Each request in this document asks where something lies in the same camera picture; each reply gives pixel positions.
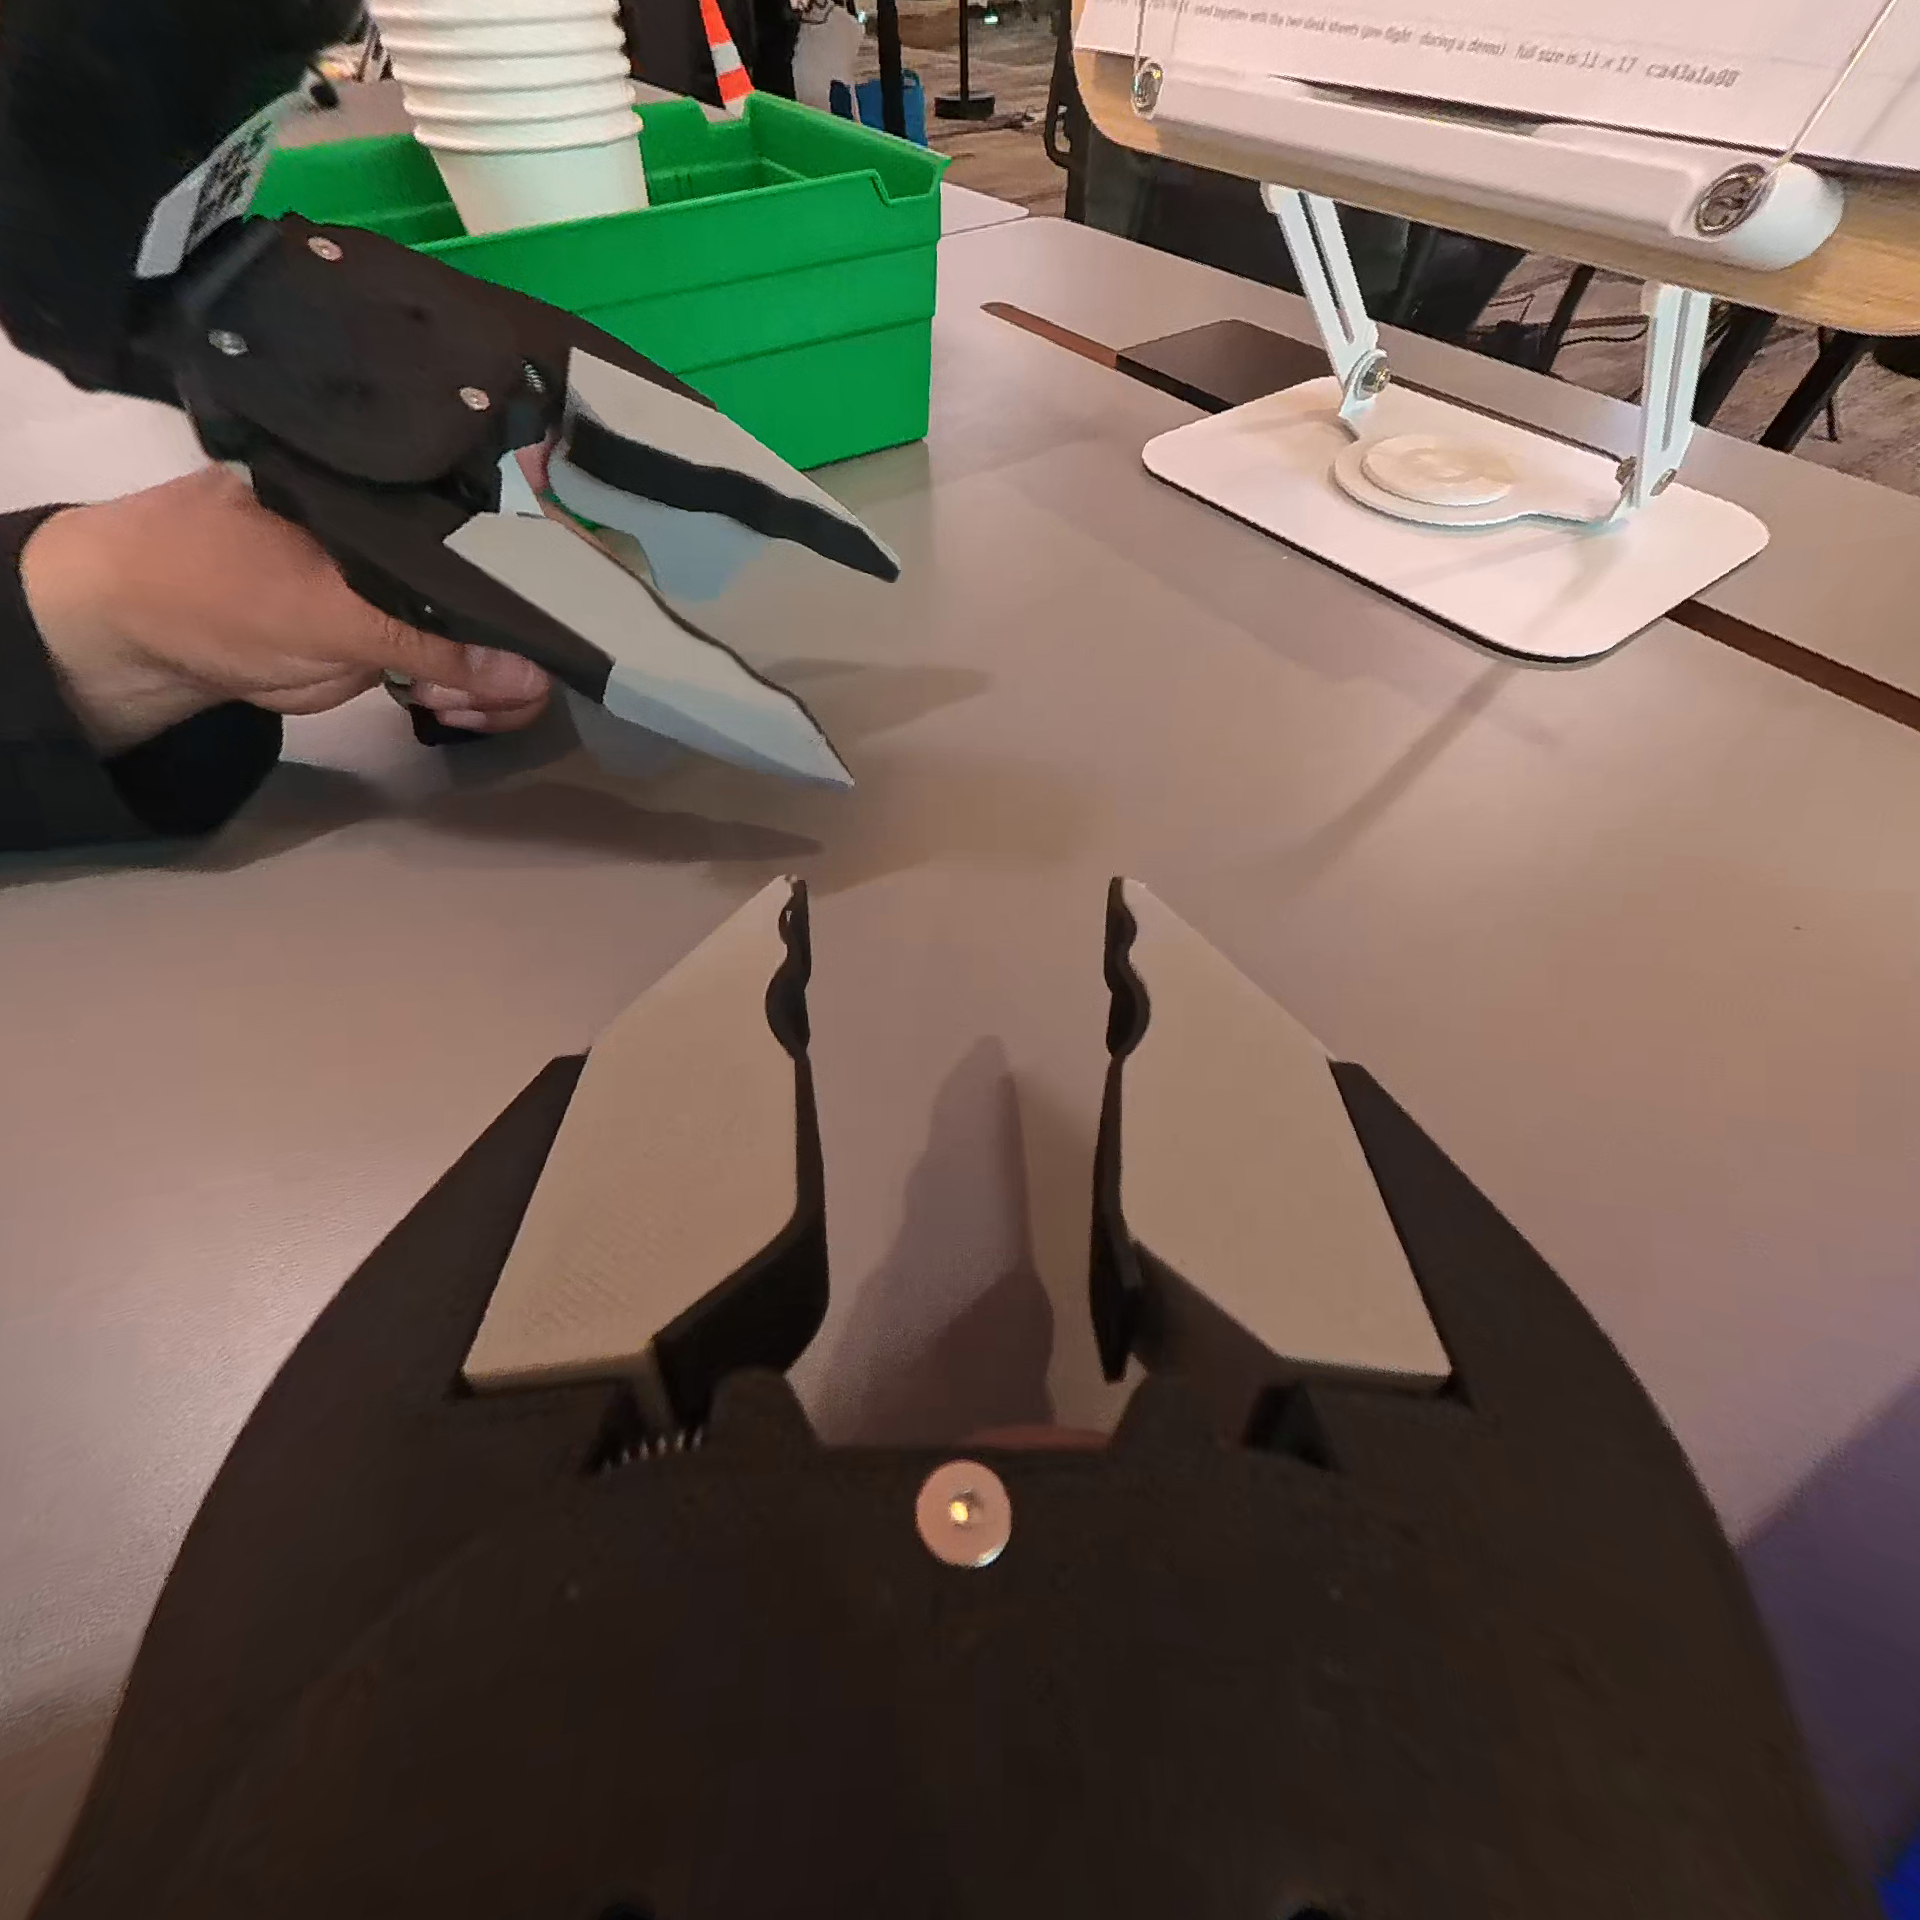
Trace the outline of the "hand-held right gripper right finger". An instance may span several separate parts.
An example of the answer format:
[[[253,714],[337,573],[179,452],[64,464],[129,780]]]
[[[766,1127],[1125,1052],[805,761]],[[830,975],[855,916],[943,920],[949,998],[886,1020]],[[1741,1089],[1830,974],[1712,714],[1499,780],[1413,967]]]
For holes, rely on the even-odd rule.
[[[1138,879],[1111,879],[1102,974],[1087,1312],[1104,1377],[1449,1381],[1313,1032]]]

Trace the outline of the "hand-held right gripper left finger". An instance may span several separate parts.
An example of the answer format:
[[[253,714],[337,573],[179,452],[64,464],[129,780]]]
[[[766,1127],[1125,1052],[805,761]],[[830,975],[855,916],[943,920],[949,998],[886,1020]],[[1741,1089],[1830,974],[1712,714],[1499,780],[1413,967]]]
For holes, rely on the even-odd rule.
[[[464,1358],[475,1391],[611,1382],[706,1421],[830,1302],[808,894],[767,881],[589,1046]]]

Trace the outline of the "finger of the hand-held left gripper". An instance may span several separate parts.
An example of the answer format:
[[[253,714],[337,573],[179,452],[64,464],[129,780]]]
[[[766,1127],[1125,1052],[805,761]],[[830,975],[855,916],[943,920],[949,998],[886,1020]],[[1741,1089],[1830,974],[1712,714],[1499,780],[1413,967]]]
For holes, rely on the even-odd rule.
[[[478,514],[445,550],[581,639],[586,697],[618,725],[754,773],[850,789],[808,709],[745,665],[592,540],[533,514]]]
[[[546,484],[575,521],[633,540],[667,597],[720,597],[767,544],[899,578],[886,542],[706,398],[581,348]]]

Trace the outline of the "green plastic bin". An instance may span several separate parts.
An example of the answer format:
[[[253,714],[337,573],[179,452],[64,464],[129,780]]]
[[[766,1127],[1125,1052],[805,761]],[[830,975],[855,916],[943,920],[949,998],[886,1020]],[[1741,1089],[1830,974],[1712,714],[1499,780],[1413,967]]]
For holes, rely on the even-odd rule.
[[[411,134],[278,145],[258,217],[367,229],[597,324],[798,469],[928,432],[943,157],[754,93],[634,109],[649,208],[469,236]]]

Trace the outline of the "stack of white paper cups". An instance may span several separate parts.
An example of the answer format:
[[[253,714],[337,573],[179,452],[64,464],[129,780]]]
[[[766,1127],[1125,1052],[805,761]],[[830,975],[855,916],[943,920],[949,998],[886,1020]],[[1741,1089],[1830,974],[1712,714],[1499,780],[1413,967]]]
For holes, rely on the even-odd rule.
[[[615,1],[367,1],[469,233],[649,206]]]

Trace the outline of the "person's left forearm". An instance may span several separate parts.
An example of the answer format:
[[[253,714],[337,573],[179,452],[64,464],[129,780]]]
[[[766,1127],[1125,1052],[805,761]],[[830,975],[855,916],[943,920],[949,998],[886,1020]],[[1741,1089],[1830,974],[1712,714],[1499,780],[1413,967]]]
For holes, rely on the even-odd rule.
[[[19,581],[31,534],[57,514],[1,516],[1,850],[123,848],[214,831],[280,753],[280,717],[218,703],[106,757],[67,709]]]

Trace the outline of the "person's left hand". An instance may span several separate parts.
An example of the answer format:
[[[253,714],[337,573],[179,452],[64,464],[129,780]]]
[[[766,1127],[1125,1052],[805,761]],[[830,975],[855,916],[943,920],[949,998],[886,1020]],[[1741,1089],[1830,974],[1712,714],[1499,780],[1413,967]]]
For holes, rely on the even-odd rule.
[[[479,733],[529,725],[551,692],[525,661],[373,607],[224,469],[57,511],[24,542],[18,578],[66,706],[103,753],[224,703],[327,712],[393,677]]]

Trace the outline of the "white board stand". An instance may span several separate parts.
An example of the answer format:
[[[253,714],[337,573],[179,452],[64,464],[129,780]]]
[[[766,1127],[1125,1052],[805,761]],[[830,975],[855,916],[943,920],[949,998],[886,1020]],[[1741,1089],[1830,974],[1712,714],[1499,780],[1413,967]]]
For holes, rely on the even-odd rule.
[[[1152,438],[1157,479],[1542,665],[1613,654],[1765,548],[1760,516],[1680,482],[1707,294],[1643,285],[1638,432],[1615,456],[1395,382],[1333,200],[1262,198],[1329,373]]]

